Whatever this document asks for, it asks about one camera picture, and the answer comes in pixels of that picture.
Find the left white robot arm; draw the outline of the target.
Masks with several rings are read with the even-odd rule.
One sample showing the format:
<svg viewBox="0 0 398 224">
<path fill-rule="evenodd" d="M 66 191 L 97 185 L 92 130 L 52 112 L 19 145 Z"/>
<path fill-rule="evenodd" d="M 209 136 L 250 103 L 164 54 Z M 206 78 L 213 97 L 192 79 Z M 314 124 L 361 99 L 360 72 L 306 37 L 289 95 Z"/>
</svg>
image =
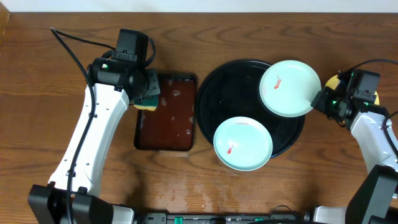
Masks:
<svg viewBox="0 0 398 224">
<path fill-rule="evenodd" d="M 33 185 L 29 206 L 39 223 L 133 223 L 134 210 L 99 198 L 104 163 L 130 102 L 160 93 L 157 70 L 96 58 L 67 150 L 46 186 Z"/>
</svg>

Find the yellow plate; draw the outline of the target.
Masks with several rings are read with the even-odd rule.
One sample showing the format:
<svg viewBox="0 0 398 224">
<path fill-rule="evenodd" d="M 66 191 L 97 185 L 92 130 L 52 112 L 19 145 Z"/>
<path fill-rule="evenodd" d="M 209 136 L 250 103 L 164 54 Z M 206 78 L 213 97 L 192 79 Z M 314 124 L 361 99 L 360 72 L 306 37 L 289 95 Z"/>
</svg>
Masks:
<svg viewBox="0 0 398 224">
<path fill-rule="evenodd" d="M 339 83 L 340 83 L 340 80 L 338 79 L 338 76 L 334 75 L 326 82 L 325 86 L 334 90 L 338 86 Z M 375 100 L 374 104 L 379 105 L 379 96 L 378 96 L 377 92 L 375 92 L 375 95 L 376 95 L 376 100 Z"/>
</svg>

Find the pale green plate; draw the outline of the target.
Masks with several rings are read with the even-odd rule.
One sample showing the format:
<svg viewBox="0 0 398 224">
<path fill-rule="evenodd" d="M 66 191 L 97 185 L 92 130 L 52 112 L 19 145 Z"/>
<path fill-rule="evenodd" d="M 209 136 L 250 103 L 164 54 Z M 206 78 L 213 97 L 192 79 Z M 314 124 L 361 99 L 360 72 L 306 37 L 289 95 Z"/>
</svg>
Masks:
<svg viewBox="0 0 398 224">
<path fill-rule="evenodd" d="M 271 65 L 259 83 L 260 99 L 276 115 L 295 118 L 310 112 L 321 90 L 318 74 L 306 63 L 284 60 Z"/>
</svg>

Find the light blue plate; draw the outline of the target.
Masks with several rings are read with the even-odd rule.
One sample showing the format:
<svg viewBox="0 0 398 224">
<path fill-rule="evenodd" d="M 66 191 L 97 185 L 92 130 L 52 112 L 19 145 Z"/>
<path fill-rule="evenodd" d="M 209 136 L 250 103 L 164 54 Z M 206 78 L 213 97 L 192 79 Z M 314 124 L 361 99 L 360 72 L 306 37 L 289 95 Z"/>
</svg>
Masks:
<svg viewBox="0 0 398 224">
<path fill-rule="evenodd" d="M 213 147 L 228 167 L 252 171 L 261 168 L 271 158 L 273 142 L 263 124 L 252 118 L 237 116 L 217 127 Z"/>
</svg>

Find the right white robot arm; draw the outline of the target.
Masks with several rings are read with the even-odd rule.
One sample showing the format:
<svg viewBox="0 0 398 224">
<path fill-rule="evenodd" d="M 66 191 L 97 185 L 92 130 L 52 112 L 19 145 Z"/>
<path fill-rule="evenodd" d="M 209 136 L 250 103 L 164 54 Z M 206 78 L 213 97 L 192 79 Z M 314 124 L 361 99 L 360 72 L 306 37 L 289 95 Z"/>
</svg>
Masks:
<svg viewBox="0 0 398 224">
<path fill-rule="evenodd" d="M 397 195 L 397 139 L 391 114 L 375 103 L 374 87 L 328 86 L 316 92 L 311 106 L 341 122 L 359 145 L 368 176 L 346 207 L 319 206 L 315 223 L 397 223 L 390 203 Z"/>
</svg>

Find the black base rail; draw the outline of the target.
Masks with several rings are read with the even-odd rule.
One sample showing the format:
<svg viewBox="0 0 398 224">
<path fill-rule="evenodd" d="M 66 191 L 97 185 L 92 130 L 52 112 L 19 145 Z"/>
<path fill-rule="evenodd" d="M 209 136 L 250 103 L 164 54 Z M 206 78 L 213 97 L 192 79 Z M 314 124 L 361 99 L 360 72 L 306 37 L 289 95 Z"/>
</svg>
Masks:
<svg viewBox="0 0 398 224">
<path fill-rule="evenodd" d="M 272 215 L 198 215 L 144 213 L 134 217 L 133 224 L 245 224 L 245 223 L 310 223 L 294 214 Z"/>
</svg>

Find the rectangular brown water tray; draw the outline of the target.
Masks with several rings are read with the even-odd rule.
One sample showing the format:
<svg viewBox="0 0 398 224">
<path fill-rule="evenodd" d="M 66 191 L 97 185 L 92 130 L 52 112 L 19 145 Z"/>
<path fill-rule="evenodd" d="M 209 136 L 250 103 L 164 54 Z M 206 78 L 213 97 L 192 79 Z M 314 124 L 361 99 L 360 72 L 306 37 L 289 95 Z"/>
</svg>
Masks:
<svg viewBox="0 0 398 224">
<path fill-rule="evenodd" d="M 189 151 L 193 146 L 196 75 L 163 73 L 159 84 L 156 109 L 138 112 L 134 147 L 143 151 Z"/>
</svg>

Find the round black tray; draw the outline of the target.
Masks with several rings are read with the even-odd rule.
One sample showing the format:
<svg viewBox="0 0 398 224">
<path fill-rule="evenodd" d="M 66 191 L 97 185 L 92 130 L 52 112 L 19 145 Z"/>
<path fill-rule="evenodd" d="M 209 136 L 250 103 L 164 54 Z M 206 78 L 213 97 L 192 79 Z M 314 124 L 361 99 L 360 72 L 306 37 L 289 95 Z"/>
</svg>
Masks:
<svg viewBox="0 0 398 224">
<path fill-rule="evenodd" d="M 270 66 L 261 60 L 235 60 L 216 68 L 204 79 L 196 97 L 195 117 L 210 144 L 223 121 L 244 116 L 255 119 L 269 131 L 273 143 L 272 158 L 294 145 L 302 132 L 305 117 L 279 116 L 261 101 L 259 84 Z"/>
</svg>

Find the green yellow sponge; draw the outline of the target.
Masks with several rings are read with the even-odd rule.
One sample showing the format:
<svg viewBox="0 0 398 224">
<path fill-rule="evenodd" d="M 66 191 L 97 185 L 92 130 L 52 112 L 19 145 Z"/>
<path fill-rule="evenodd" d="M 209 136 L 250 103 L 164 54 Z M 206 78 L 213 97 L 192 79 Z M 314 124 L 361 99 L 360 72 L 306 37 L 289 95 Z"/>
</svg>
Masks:
<svg viewBox="0 0 398 224">
<path fill-rule="evenodd" d="M 142 99 L 134 99 L 132 101 L 133 106 L 138 110 L 149 110 L 149 111 L 155 111 L 158 106 L 158 102 L 159 100 L 157 95 L 148 96 Z"/>
</svg>

